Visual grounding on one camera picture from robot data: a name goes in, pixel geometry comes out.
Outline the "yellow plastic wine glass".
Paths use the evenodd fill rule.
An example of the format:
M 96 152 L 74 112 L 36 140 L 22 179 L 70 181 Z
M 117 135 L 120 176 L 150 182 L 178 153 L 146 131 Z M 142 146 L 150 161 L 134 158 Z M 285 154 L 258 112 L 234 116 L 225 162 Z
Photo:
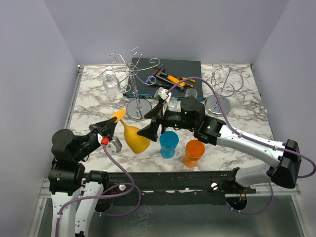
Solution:
M 135 153 L 144 152 L 150 145 L 150 140 L 137 134 L 139 128 L 127 125 L 122 119 L 126 114 L 126 109 L 115 112 L 111 118 L 116 117 L 116 122 L 120 121 L 124 127 L 124 138 L 129 148 Z

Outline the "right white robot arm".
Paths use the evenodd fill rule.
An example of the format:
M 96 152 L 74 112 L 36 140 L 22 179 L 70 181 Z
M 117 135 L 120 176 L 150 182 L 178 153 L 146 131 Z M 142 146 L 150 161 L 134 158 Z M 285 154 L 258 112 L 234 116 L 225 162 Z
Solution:
M 301 158 L 294 140 L 272 141 L 229 127 L 223 120 L 206 115 L 204 104 L 193 96 L 181 100 L 178 112 L 170 111 L 166 103 L 159 101 L 145 118 L 151 122 L 137 134 L 152 141 L 157 141 L 159 128 L 162 132 L 168 127 L 187 129 L 205 144 L 232 148 L 261 160 L 260 165 L 233 169 L 227 187 L 234 194 L 245 187 L 268 182 L 288 189 L 296 186 Z

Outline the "clear wine glass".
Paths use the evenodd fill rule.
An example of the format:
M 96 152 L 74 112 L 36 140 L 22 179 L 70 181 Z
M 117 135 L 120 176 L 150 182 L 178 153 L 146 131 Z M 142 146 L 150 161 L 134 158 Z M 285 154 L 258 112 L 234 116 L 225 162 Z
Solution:
M 114 71 L 104 70 L 102 72 L 102 82 L 106 96 L 110 99 L 116 98 L 119 93 L 118 78 Z

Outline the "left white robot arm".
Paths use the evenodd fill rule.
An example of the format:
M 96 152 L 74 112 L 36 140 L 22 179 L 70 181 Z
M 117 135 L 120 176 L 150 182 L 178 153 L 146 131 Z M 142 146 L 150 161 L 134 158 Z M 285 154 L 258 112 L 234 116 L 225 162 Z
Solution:
M 85 175 L 84 158 L 98 149 L 103 138 L 112 141 L 118 116 L 90 125 L 86 135 L 74 135 L 60 129 L 52 136 L 54 160 L 49 172 L 49 190 L 53 203 L 51 236 L 86 237 L 97 199 L 89 195 L 104 195 L 109 191 L 105 171 L 91 171 Z

